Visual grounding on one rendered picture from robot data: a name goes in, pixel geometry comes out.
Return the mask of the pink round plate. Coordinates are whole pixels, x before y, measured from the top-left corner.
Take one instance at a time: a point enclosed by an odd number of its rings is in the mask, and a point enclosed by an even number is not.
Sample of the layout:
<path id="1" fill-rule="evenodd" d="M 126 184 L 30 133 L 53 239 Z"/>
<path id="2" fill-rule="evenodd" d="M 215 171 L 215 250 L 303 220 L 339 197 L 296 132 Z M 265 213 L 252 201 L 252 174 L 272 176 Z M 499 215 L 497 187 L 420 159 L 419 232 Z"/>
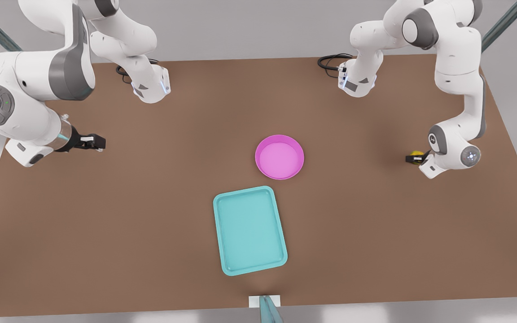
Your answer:
<path id="1" fill-rule="evenodd" d="M 303 168 L 304 151 L 292 137 L 271 135 L 257 145 L 254 159 L 263 175 L 285 180 L 294 177 Z"/>

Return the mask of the teal rectangular tray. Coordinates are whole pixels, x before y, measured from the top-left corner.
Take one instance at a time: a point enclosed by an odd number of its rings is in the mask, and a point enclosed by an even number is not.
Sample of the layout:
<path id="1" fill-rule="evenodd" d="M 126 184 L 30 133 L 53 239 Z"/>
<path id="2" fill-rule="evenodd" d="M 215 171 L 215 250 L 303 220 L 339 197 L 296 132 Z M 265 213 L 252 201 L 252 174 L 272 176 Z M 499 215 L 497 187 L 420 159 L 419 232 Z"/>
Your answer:
<path id="1" fill-rule="evenodd" d="M 236 276 L 285 265 L 289 254 L 271 187 L 218 194 L 213 209 L 224 274 Z"/>

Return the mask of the white post foot plate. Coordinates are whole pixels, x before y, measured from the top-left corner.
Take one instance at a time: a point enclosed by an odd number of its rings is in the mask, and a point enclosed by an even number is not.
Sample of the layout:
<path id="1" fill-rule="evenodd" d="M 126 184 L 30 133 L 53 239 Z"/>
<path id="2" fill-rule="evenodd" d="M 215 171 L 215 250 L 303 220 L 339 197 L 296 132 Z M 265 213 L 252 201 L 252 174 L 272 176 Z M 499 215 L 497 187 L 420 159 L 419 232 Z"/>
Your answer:
<path id="1" fill-rule="evenodd" d="M 268 297 L 272 300 L 275 307 L 281 307 L 281 301 L 280 301 L 279 295 L 268 296 Z M 250 307 L 250 308 L 260 307 L 260 296 L 249 296 L 248 297 L 248 307 Z"/>

